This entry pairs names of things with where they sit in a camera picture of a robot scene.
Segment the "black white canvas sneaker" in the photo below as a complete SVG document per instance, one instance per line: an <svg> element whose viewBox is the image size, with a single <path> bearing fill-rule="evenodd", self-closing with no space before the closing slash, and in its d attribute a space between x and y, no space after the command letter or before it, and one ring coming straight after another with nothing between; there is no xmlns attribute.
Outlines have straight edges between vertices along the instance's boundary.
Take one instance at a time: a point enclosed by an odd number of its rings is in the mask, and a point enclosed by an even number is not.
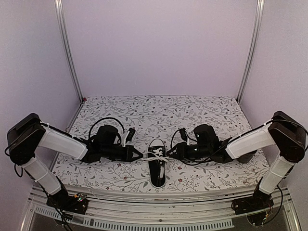
<svg viewBox="0 0 308 231"><path fill-rule="evenodd" d="M159 138L153 139L143 154L143 159L148 163L151 185L162 188L166 183L165 166L169 161L164 142Z"/></svg>

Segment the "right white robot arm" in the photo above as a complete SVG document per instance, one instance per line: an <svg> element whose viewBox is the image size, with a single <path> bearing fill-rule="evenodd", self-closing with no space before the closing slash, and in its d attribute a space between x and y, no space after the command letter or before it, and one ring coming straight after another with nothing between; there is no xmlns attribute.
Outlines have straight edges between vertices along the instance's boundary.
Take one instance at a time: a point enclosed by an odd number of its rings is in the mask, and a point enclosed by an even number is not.
<svg viewBox="0 0 308 231"><path fill-rule="evenodd" d="M207 161L228 163L237 160L247 163L257 150L275 145L279 154L269 171L258 183L257 193L249 198L249 206L259 210L267 203L268 197L284 179L293 166L300 162L308 149L307 129L282 111L274 113L272 119L235 138L220 141L214 128L207 124L194 130L195 144L188 144L188 136L182 131L183 142L167 151L167 156L198 165Z"/></svg>

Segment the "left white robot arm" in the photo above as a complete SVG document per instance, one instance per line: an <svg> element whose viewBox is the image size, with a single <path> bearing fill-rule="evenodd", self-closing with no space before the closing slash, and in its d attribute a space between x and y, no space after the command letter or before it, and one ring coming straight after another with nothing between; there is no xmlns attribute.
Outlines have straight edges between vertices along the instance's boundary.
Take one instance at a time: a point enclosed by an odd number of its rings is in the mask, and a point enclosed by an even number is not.
<svg viewBox="0 0 308 231"><path fill-rule="evenodd" d="M8 146L4 153L53 196L61 209L67 209L72 203L71 197L63 192L61 181L36 157L36 149L47 148L84 163L98 162L101 158L131 163L143 158L141 152L127 144L134 134L133 128L124 130L121 135L117 128L103 125L87 139L77 138L42 122L37 114L31 113L8 131Z"/></svg>

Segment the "floral patterned table mat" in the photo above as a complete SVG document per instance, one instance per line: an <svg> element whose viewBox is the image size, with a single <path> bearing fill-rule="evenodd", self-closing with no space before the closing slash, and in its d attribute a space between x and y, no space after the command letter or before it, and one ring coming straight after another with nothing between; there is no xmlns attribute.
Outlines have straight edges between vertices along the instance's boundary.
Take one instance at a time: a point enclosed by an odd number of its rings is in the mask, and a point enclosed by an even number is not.
<svg viewBox="0 0 308 231"><path fill-rule="evenodd" d="M180 128L185 128L193 137L196 126L208 124L220 140L250 130L246 117L232 97L109 96L89 97L70 132L86 139L105 124L119 130L134 128L136 133L132 145L142 153L155 138L161 139L167 148L179 143L181 138L177 130ZM60 154L52 173L66 185L84 188L134 193L189 193L254 186L268 169L262 151L258 151L247 164L211 162L192 167L170 160L166 165L166 183L158 189L151 185L145 161L123 163L101 159L86 164Z"/></svg>

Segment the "grey metal mug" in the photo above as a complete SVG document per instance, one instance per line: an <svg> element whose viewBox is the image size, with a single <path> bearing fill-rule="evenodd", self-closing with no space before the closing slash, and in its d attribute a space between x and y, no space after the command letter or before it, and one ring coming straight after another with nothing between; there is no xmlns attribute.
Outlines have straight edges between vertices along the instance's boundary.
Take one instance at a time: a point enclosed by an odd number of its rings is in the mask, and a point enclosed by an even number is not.
<svg viewBox="0 0 308 231"><path fill-rule="evenodd" d="M244 154L240 156L239 158L237 158L237 161L242 164L247 164L255 156L256 152L257 150Z"/></svg>

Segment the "front aluminium rail frame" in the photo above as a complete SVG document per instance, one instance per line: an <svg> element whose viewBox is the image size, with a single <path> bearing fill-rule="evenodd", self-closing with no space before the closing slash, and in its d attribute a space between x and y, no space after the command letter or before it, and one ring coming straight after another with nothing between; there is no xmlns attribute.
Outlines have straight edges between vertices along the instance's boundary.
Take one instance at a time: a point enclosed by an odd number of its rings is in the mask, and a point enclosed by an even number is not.
<svg viewBox="0 0 308 231"><path fill-rule="evenodd" d="M34 186L22 220L23 231L301 231L286 187L272 193L269 220L260 224L265 209L236 214L235 199L251 196L254 186L206 192L116 192L67 186L69 194L87 195L84 215L72 213L68 226L47 206L46 195Z"/></svg>

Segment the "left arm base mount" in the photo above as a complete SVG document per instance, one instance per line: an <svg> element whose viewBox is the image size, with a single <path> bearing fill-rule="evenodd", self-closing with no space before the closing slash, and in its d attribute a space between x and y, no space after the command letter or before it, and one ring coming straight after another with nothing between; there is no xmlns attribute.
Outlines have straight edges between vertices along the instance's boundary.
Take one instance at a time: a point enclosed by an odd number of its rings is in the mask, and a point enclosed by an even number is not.
<svg viewBox="0 0 308 231"><path fill-rule="evenodd" d="M49 194L46 204L62 211L84 215L86 214L89 200L83 194L78 193L71 196L66 190L62 189L54 195Z"/></svg>

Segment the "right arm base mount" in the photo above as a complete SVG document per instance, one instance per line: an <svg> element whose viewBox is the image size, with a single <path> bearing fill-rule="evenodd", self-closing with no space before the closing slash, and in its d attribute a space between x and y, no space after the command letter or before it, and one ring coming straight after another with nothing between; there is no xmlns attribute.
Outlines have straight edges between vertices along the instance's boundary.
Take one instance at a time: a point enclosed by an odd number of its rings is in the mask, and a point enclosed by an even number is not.
<svg viewBox="0 0 308 231"><path fill-rule="evenodd" d="M274 202L270 194L255 192L251 196L234 199L231 203L231 208L236 215L239 215L270 208L273 205Z"/></svg>

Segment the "left aluminium frame post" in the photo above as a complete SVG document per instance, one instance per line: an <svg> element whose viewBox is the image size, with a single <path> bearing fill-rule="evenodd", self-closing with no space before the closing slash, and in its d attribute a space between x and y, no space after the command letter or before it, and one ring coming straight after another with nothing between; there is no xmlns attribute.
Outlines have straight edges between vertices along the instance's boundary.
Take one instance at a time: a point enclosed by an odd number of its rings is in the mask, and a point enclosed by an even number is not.
<svg viewBox="0 0 308 231"><path fill-rule="evenodd" d="M68 33L66 29L66 23L65 23L65 17L64 17L64 8L63 8L63 1L62 0L55 0L55 10L56 10L56 16L58 21L58 26L60 29L60 35L62 38L62 43L64 47L64 53L66 56L69 72L72 78L73 86L75 89L75 92L77 94L78 100L83 103L83 94L81 90L81 86L77 77L76 68L74 65L73 55L71 52L70 44L69 44L69 38Z"/></svg>

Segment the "aluminium frame post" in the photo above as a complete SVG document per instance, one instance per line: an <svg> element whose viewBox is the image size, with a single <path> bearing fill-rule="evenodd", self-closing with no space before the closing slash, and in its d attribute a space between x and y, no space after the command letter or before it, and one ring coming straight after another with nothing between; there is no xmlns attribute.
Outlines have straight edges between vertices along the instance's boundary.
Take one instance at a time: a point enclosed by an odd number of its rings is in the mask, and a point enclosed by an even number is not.
<svg viewBox="0 0 308 231"><path fill-rule="evenodd" d="M65 23L65 17L64 17L64 8L63 8L63 1L62 0L55 0L55 10L56 10L56 16L58 21L58 26L60 29L60 35L62 38L62 43L64 47L64 53L66 56L69 72L72 78L73 86L75 89L75 92L77 94L78 100L83 103L83 94L81 90L81 86L77 77L76 68L74 65L73 55L71 52L70 44L69 44L69 38L68 33L66 29L66 23Z"/></svg>
<svg viewBox="0 0 308 231"><path fill-rule="evenodd" d="M252 36L250 41L250 46L248 50L248 56L246 59L245 67L243 76L240 82L239 90L237 93L236 101L238 104L241 104L243 98L244 98L244 92L248 83L250 71L252 68L256 48L257 48L257 42L258 37L260 33L260 28L262 24L262 18L263 18L263 11L264 11L264 0L257 0L257 6L256 6L256 12L255 12L255 19L254 19L254 25L252 30Z"/></svg>

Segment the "right aluminium frame post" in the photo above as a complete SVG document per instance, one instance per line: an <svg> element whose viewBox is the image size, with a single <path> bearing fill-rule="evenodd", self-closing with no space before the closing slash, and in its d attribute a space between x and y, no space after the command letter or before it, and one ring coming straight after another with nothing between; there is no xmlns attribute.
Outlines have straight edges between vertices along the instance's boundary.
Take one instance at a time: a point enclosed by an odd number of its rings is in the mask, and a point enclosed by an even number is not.
<svg viewBox="0 0 308 231"><path fill-rule="evenodd" d="M257 0L257 6L256 6L256 12L255 12L255 19L254 19L254 25L252 30L252 36L250 41L250 46L248 50L248 56L246 59L245 67L243 76L240 82L239 90L237 93L236 101L238 104L241 104L243 98L244 98L244 92L248 83L250 71L252 68L256 48L257 48L257 42L258 37L260 33L260 28L262 24L262 18L263 18L263 11L264 11L264 0Z"/></svg>

